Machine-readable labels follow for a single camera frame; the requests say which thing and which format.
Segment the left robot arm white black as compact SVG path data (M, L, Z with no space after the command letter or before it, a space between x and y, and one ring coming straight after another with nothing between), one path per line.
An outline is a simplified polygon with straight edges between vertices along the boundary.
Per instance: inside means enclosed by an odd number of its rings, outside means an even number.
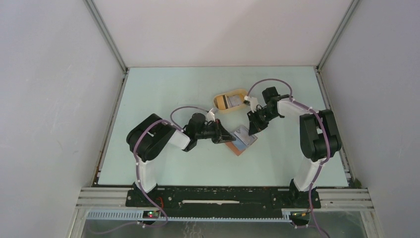
M167 144L189 152L197 145L198 140L203 139L209 139L214 144L236 141L219 119L208 119L201 113L193 114L182 129L156 114L151 114L132 129L126 142L136 160L135 185L140 189L138 201L147 207L156 202L157 194L153 189L157 186L157 181L153 160Z

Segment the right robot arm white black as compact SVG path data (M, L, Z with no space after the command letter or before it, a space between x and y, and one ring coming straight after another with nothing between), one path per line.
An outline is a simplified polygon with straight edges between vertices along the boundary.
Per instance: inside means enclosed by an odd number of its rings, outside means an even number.
M257 98L246 95L244 104L250 106L249 135L257 134L275 118L294 119L299 126L300 148L305 156L300 168L291 181L288 201L294 207L303 206L324 164L342 147L341 137L332 110L316 111L298 102L291 95L278 94L275 87L262 92L265 106Z

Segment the brown leather card holder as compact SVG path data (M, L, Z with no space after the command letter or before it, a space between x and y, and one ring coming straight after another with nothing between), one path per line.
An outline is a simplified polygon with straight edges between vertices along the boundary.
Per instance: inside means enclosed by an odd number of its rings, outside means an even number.
M236 155L240 156L247 148L250 146L246 146L239 138L236 137L236 140L233 142L227 142L225 145Z

